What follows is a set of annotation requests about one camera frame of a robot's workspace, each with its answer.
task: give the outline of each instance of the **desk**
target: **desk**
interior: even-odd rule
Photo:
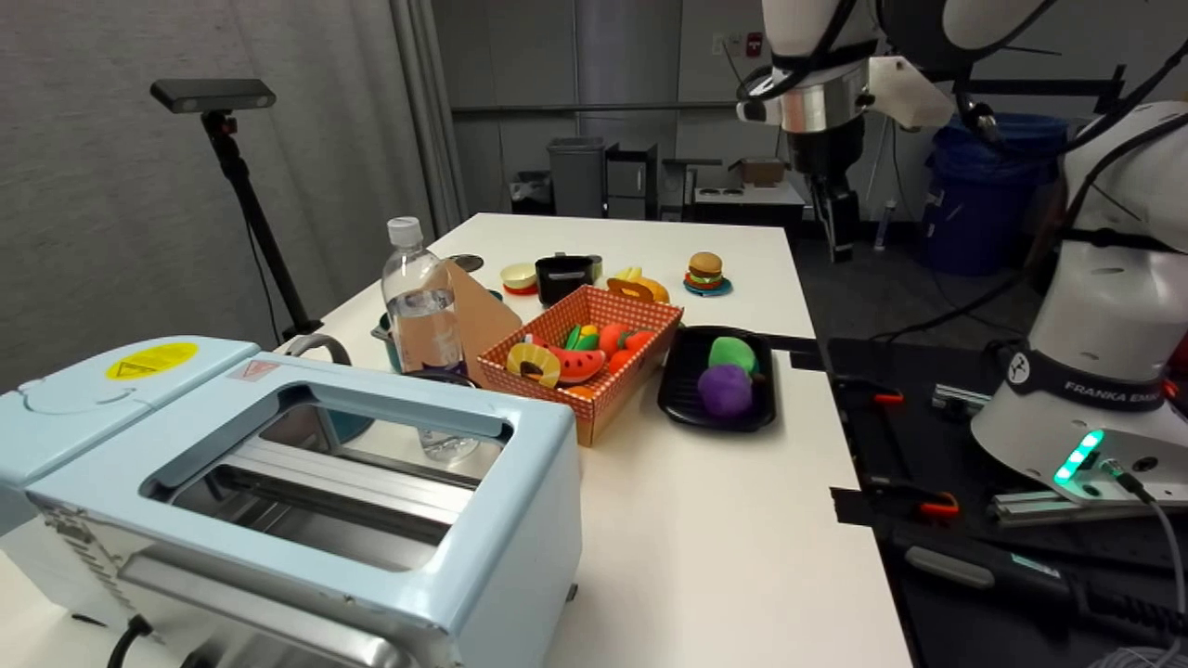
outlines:
[[[479,251],[479,283],[498,284],[513,259],[600,251],[606,270],[642,262],[670,284],[683,321],[731,321],[811,336],[810,307],[778,231],[600,217],[474,213],[435,243]],[[731,298],[689,298],[689,251],[717,248]],[[361,368],[386,368],[372,336],[377,288],[330,314]],[[539,299],[509,299],[523,317]],[[549,668],[787,668],[909,665],[881,549],[867,530],[836,523],[829,486],[857,486],[832,387],[794,372],[782,351],[778,418],[747,436],[670,425],[657,379],[583,450],[583,592],[555,627]],[[100,665],[110,633],[71,624],[0,560],[5,665]],[[125,668],[165,668],[137,641]]]

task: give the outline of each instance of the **water bottle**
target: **water bottle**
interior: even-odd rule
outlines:
[[[394,255],[381,265],[377,294],[389,317],[389,340],[398,349],[398,372],[467,383],[467,354],[453,317],[453,294],[446,262],[423,243],[418,217],[402,213],[386,222]],[[446,431],[418,431],[423,455],[448,462],[460,455],[462,436]]]

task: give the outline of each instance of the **food item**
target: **food item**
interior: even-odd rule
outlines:
[[[502,283],[503,283],[509,294],[532,298],[535,294],[535,265],[532,262],[509,262],[502,270]]]
[[[560,354],[532,340],[514,340],[503,354],[503,368],[549,388],[560,383]]]
[[[606,372],[621,372],[631,362],[631,351],[626,349],[617,349],[610,361],[606,361]]]
[[[560,361],[560,387],[583,387],[606,372],[600,349],[555,349]]]
[[[583,321],[563,332],[563,349],[596,349],[596,325]]]
[[[646,343],[646,328],[633,328],[626,340],[623,340],[623,349],[633,354],[642,343]]]
[[[689,255],[689,265],[683,275],[683,284],[689,294],[712,294],[724,284],[724,275],[719,275],[719,255],[717,251],[695,251]]]
[[[606,321],[600,328],[596,328],[596,349],[600,351],[617,351],[617,349],[623,349],[626,343],[626,325],[623,321]]]
[[[705,368],[743,368],[747,374],[755,374],[757,361],[743,336],[712,336]]]
[[[646,284],[654,294],[657,305],[668,305],[668,288],[665,283],[654,283],[654,278],[639,278],[639,284]]]
[[[705,368],[698,374],[698,396],[705,415],[717,415],[717,418],[743,415],[755,403],[755,383],[735,362]]]
[[[642,265],[623,265],[621,275],[606,278],[606,288],[631,299],[668,305],[665,283],[646,278]]]

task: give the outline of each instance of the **burger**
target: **burger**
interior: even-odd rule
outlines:
[[[689,294],[717,294],[724,284],[719,255],[717,251],[695,251],[689,265],[683,275],[683,284]]]

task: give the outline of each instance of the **red basket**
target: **red basket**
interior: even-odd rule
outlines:
[[[580,418],[580,443],[594,443],[594,436],[626,403],[626,396],[665,362],[679,314],[683,310],[670,305],[631,299],[606,288],[574,288],[479,361],[482,387],[566,403]],[[646,328],[646,340],[633,349],[633,354],[623,368],[583,387],[545,388],[503,368],[509,349],[528,332],[532,340],[560,349],[563,332],[574,321],[623,321],[626,328]]]

